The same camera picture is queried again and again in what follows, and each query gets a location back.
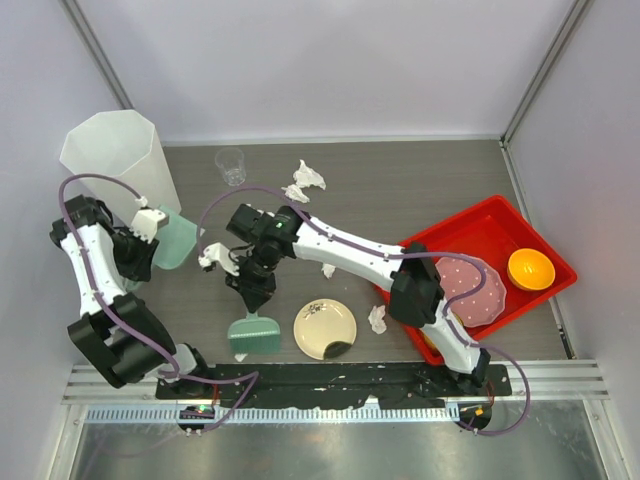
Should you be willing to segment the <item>cream round plate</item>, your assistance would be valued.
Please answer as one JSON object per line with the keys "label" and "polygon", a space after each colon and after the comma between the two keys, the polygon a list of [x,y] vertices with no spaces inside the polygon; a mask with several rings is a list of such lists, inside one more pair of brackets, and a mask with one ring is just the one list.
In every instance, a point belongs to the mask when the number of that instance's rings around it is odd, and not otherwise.
{"label": "cream round plate", "polygon": [[293,334],[299,349],[315,360],[335,359],[355,343],[357,324],[351,310],[332,299],[306,304],[296,315]]}

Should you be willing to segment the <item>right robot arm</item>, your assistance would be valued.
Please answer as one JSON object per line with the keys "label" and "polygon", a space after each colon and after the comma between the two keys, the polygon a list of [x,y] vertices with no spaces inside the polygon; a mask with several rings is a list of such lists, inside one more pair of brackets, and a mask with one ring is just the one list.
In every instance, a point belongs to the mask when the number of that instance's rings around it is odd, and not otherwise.
{"label": "right robot arm", "polygon": [[249,248],[233,257],[226,283],[256,313],[274,295],[275,270],[284,258],[331,264],[363,278],[389,295],[388,312],[397,322],[424,333],[451,372],[457,391],[472,395],[488,381],[489,352],[464,330],[452,312],[454,302],[479,291],[445,293],[434,260],[420,243],[379,244],[331,227],[295,207],[276,213],[240,205],[226,229]]}

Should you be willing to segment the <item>paper scrap back large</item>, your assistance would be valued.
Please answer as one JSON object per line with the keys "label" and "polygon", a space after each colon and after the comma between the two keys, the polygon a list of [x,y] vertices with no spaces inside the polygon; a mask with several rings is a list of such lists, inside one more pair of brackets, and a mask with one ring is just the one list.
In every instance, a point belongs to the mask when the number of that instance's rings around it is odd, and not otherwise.
{"label": "paper scrap back large", "polygon": [[299,167],[293,173],[293,179],[295,184],[301,188],[317,187],[322,190],[326,189],[326,181],[324,177],[309,167],[302,159],[299,160]]}

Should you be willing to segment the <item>white translucent trash bin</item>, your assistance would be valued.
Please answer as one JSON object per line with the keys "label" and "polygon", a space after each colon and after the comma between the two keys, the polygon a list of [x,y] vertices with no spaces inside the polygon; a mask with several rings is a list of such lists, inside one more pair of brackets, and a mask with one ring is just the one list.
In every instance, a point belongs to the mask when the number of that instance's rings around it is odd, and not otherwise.
{"label": "white translucent trash bin", "polygon": [[83,178],[93,196],[130,225],[138,207],[135,195],[150,208],[181,211],[181,204],[155,125],[135,110],[100,112],[66,136],[60,162],[71,173],[93,173],[123,184]]}

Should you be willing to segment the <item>paper scrap back small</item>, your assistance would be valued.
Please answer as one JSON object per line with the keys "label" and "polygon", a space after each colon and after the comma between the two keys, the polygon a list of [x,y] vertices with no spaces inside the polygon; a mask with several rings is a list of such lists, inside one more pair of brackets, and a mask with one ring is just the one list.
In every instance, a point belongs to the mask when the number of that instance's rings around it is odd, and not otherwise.
{"label": "paper scrap back small", "polygon": [[310,202],[310,198],[296,184],[290,184],[286,187],[282,187],[281,190],[289,200],[302,204],[307,204]]}

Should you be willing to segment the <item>orange bowl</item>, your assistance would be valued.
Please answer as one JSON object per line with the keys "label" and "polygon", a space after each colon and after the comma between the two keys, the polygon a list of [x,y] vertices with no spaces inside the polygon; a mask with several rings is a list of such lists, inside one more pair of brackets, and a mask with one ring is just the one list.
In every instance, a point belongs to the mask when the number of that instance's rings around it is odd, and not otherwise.
{"label": "orange bowl", "polygon": [[531,248],[518,249],[509,256],[507,274],[516,287],[525,291],[545,290],[556,278],[551,260],[542,252]]}

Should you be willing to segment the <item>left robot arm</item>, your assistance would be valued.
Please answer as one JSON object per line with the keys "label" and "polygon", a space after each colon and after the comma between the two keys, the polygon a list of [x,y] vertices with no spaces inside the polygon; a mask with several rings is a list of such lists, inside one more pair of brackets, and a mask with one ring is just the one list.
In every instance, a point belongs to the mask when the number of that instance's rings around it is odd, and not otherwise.
{"label": "left robot arm", "polygon": [[50,238],[71,261],[80,293],[80,318],[70,340],[114,388],[156,377],[177,396],[200,399],[212,390],[213,375],[202,355],[175,344],[145,302],[125,287],[147,282],[160,245],[157,235],[170,222],[158,209],[140,209],[132,226],[117,226],[105,203],[78,195],[63,204]]}

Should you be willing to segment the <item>pink dotted plate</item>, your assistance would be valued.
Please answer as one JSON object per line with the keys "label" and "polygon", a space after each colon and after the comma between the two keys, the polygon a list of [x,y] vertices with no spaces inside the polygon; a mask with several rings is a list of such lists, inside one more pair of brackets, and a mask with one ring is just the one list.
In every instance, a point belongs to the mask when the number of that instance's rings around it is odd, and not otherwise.
{"label": "pink dotted plate", "polygon": [[[485,261],[479,258],[474,260],[485,273],[485,283],[479,291],[457,300],[451,306],[451,310],[466,328],[493,323],[504,311],[507,295],[498,272]],[[441,286],[447,300],[476,288],[480,283],[479,270],[466,261],[442,257],[435,266],[441,276]]]}

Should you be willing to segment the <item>green dustpan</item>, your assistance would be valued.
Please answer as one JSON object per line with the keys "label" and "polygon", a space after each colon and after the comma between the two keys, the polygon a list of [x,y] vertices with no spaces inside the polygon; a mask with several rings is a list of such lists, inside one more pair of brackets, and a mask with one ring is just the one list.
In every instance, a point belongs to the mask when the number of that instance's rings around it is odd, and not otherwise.
{"label": "green dustpan", "polygon": [[168,207],[159,206],[168,217],[168,223],[158,230],[158,248],[153,264],[162,270],[179,268],[196,246],[197,225]]}

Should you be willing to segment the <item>yellow cup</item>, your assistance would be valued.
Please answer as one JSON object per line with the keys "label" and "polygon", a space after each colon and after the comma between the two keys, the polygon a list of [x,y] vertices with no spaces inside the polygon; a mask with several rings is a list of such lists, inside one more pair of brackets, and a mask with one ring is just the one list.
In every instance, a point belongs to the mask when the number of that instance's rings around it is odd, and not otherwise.
{"label": "yellow cup", "polygon": [[440,352],[438,350],[438,348],[436,347],[436,345],[433,343],[433,341],[424,333],[424,332],[420,332],[424,343],[426,344],[427,348],[429,349],[429,351],[434,355],[439,355]]}

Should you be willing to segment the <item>clear plastic cup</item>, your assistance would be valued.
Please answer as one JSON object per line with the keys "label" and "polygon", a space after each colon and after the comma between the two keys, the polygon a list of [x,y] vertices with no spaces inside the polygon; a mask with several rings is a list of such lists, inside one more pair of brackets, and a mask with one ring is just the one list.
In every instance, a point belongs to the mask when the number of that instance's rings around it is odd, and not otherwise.
{"label": "clear plastic cup", "polygon": [[236,187],[245,182],[245,156],[241,149],[224,147],[216,153],[214,161],[227,185]]}

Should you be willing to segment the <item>green hand brush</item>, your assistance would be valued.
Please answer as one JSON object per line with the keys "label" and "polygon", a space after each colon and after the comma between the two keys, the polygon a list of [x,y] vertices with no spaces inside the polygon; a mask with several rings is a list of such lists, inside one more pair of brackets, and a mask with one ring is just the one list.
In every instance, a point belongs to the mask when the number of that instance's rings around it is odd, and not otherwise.
{"label": "green hand brush", "polygon": [[257,312],[232,322],[227,338],[234,354],[275,354],[281,348],[279,323]]}

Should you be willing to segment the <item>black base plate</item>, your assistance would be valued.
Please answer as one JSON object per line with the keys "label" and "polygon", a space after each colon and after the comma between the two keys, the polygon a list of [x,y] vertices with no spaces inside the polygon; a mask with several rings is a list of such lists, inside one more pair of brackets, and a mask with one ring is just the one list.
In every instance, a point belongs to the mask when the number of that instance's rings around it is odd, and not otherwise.
{"label": "black base plate", "polygon": [[487,384],[460,386],[443,366],[423,362],[218,364],[214,379],[258,372],[243,408],[358,409],[373,396],[382,409],[442,406],[447,397],[505,397],[512,394],[507,368],[488,368]]}

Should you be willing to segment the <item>red plastic tray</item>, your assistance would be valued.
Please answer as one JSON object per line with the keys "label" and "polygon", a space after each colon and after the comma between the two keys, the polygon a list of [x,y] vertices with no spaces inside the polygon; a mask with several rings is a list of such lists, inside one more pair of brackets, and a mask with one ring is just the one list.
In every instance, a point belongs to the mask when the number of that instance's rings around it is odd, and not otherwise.
{"label": "red plastic tray", "polygon": [[[499,274],[506,287],[506,305],[491,324],[468,330],[475,341],[482,341],[528,311],[573,285],[578,276],[556,250],[524,219],[503,196],[489,197],[402,241],[406,247],[420,243],[430,251],[462,253],[484,260]],[[521,248],[545,254],[553,263],[553,284],[542,291],[525,291],[508,278],[508,259]]]}

